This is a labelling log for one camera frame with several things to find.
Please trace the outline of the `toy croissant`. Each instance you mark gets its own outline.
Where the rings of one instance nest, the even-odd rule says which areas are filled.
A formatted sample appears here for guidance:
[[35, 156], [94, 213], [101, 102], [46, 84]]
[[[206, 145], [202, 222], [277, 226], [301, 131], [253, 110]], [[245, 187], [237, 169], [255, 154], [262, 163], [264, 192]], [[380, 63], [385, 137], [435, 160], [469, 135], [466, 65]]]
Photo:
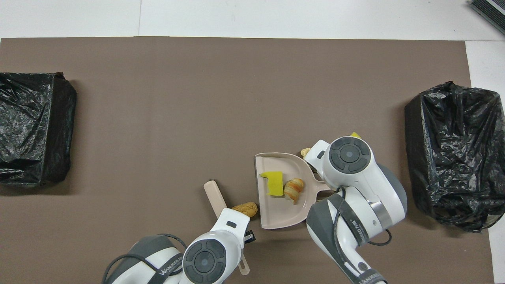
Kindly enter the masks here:
[[296, 205], [300, 194], [303, 192], [305, 188], [305, 182], [300, 178], [290, 179], [284, 185], [283, 193], [284, 198], [292, 202], [293, 205]]

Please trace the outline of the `beige plastic dustpan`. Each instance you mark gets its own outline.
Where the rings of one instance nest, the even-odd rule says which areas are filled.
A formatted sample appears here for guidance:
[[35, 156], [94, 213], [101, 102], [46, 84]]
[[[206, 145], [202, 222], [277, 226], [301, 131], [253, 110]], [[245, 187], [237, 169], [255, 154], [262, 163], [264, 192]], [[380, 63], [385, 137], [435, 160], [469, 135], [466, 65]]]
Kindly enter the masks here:
[[[260, 224], [263, 229], [275, 230], [296, 225], [305, 220], [310, 207], [318, 197], [329, 196], [333, 190], [321, 180], [316, 179], [312, 169], [301, 157], [291, 153], [258, 153], [254, 157]], [[268, 195], [267, 178], [264, 172], [283, 173], [283, 182], [300, 178], [305, 187], [296, 204], [285, 196]]]

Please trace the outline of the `brown toy bread roll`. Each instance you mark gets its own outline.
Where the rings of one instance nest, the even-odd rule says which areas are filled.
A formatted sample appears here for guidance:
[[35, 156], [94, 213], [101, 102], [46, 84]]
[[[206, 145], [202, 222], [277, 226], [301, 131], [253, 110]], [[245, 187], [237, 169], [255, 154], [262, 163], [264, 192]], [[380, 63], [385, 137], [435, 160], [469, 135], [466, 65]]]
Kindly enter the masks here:
[[240, 205], [236, 205], [231, 207], [232, 210], [238, 211], [242, 214], [245, 214], [249, 218], [253, 218], [258, 213], [258, 206], [255, 202], [246, 202]]

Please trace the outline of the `dark ribbed device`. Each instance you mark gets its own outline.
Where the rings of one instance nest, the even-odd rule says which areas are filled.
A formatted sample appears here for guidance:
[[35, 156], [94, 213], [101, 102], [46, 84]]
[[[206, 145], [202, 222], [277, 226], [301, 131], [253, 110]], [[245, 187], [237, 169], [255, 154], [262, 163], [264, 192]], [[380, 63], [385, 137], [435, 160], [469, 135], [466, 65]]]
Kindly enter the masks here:
[[489, 22], [505, 29], [505, 0], [470, 0], [469, 5]]

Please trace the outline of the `beige hand brush black bristles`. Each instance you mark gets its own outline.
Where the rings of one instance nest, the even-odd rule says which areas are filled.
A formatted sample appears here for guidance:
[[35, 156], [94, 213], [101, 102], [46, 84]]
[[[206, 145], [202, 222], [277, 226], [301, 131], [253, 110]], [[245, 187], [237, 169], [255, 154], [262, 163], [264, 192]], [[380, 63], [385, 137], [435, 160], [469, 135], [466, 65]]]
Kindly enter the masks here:
[[[222, 210], [227, 208], [227, 205], [220, 192], [217, 182], [215, 180], [209, 180], [203, 185], [203, 188], [216, 217], [219, 218]], [[242, 275], [248, 275], [250, 273], [249, 265], [243, 253], [238, 268]]]

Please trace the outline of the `black bag lined bin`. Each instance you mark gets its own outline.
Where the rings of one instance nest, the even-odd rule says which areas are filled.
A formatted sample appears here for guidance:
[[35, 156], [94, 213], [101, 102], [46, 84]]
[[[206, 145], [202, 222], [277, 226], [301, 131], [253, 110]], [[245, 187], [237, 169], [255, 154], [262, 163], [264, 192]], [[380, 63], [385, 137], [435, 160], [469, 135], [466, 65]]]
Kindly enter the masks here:
[[505, 216], [505, 112], [498, 92], [442, 83], [405, 105], [404, 124], [420, 212], [472, 233]]
[[62, 182], [71, 167], [77, 91], [63, 73], [0, 73], [0, 185]]

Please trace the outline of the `brown table mat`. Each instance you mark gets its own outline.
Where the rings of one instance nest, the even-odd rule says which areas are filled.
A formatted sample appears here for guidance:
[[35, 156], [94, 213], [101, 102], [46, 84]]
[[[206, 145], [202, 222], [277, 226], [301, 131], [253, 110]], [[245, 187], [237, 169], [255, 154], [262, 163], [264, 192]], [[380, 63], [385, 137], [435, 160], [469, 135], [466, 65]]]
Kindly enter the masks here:
[[71, 169], [52, 187], [0, 186], [0, 284], [98, 284], [150, 234], [185, 242], [226, 203], [257, 202], [254, 155], [357, 132], [402, 182], [408, 217], [359, 252], [389, 284], [494, 282], [488, 232], [419, 212], [404, 106], [471, 86], [455, 41], [189, 37], [4, 38], [0, 72], [63, 72], [77, 91]]

